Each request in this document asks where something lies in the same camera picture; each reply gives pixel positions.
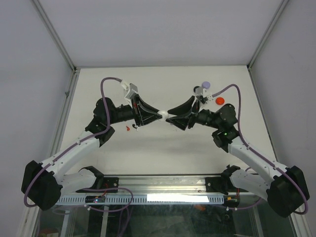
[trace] small red object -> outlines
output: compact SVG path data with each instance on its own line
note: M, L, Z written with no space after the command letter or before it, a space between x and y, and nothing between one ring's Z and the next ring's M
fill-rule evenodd
M225 103L225 100L223 97L216 98L216 104L223 105Z

